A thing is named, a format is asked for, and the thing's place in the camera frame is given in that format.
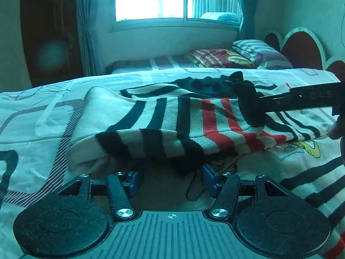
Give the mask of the person's right hand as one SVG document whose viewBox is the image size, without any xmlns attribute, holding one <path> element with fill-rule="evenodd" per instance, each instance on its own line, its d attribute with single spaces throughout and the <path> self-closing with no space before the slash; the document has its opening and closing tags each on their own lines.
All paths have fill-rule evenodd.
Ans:
<svg viewBox="0 0 345 259">
<path fill-rule="evenodd" d="M 345 136 L 345 122 L 340 116 L 337 118 L 336 122 L 330 128 L 328 136 L 333 139 L 339 139 Z"/>
</svg>

